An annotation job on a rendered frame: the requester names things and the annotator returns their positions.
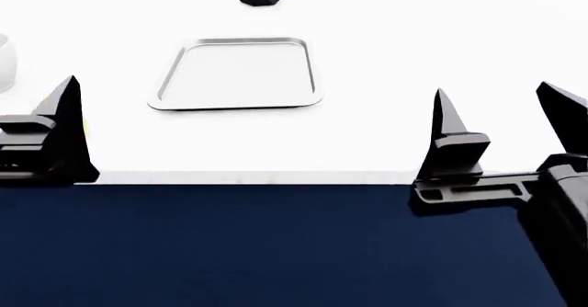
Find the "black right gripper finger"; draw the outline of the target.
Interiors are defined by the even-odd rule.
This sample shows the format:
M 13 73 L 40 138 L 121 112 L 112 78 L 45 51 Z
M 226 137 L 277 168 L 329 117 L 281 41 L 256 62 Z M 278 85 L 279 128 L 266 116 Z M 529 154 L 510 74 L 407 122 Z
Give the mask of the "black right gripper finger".
M 435 93 L 431 140 L 416 179 L 430 180 L 483 173 L 479 161 L 491 141 L 469 131 L 445 91 Z
M 588 155 L 588 100 L 547 82 L 536 93 L 564 150 Z

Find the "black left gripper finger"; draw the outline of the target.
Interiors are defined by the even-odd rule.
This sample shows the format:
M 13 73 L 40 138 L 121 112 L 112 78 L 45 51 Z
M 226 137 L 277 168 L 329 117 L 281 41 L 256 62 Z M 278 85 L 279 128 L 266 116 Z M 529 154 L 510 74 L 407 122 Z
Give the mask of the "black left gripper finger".
M 78 80 L 67 77 L 27 115 L 0 116 L 0 152 L 59 156 L 73 185 L 96 182 L 100 173 L 90 160 Z

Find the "white round bowl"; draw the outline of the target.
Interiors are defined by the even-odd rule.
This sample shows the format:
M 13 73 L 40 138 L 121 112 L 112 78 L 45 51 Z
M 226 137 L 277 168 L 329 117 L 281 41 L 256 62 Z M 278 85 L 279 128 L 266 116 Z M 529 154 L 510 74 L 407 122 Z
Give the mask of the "white round bowl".
M 16 81 L 17 53 L 11 39 L 0 33 L 0 94 L 11 88 Z

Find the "silver metal tray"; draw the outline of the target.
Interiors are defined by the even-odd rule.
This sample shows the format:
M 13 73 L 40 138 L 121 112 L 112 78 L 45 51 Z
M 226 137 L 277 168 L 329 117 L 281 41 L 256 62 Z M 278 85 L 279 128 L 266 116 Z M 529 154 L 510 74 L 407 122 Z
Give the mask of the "silver metal tray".
M 323 97 L 302 39 L 198 39 L 179 47 L 147 104 L 161 111 L 306 108 Z

